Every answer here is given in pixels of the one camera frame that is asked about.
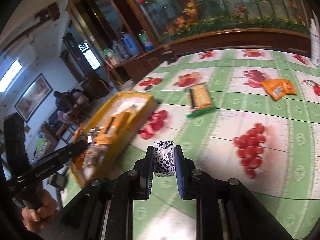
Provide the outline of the person's left hand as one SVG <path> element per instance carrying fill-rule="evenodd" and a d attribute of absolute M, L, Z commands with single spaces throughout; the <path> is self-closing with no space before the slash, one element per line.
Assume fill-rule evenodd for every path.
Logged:
<path fill-rule="evenodd" d="M 45 229 L 58 213 L 57 202 L 47 190 L 42 190 L 40 200 L 42 206 L 39 209 L 24 207 L 21 211 L 24 226 L 33 233 Z"/>

